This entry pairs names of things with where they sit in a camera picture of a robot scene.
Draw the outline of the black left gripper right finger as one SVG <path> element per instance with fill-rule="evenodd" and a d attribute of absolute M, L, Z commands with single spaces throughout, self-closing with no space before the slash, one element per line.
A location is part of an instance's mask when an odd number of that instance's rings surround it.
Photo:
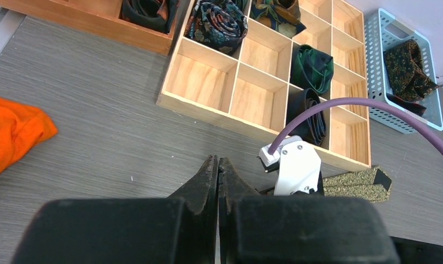
<path fill-rule="evenodd" d="M 373 205 L 355 197 L 262 196 L 218 165 L 221 263 L 399 263 Z"/>

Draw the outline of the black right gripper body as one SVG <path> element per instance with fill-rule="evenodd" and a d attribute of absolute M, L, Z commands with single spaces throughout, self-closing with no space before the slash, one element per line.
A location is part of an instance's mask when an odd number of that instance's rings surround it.
<path fill-rule="evenodd" d="M 267 189 L 258 190 L 258 193 L 261 195 L 274 195 L 274 190 L 275 190 L 275 187 L 273 186 L 273 187 L 270 187 Z M 310 188 L 306 192 L 303 192 L 303 191 L 292 192 L 290 195 L 305 195 L 305 194 L 324 196 L 324 185 L 323 185 L 322 172 L 319 172 L 318 185 L 317 185 L 316 189 Z"/>

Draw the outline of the green floral patterned tie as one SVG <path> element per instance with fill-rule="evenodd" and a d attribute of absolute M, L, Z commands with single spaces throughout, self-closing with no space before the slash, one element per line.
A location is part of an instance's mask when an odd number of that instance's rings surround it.
<path fill-rule="evenodd" d="M 274 187 L 261 195 L 314 194 L 330 197 L 357 197 L 384 202 L 390 197 L 392 179 L 379 166 L 322 178 L 320 167 L 279 170 Z"/>

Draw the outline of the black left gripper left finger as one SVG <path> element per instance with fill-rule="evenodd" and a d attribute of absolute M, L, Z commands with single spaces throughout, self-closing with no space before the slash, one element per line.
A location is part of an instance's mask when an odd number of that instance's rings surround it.
<path fill-rule="evenodd" d="M 12 263 L 214 263 L 218 158 L 166 198 L 62 199 L 34 215 Z"/>

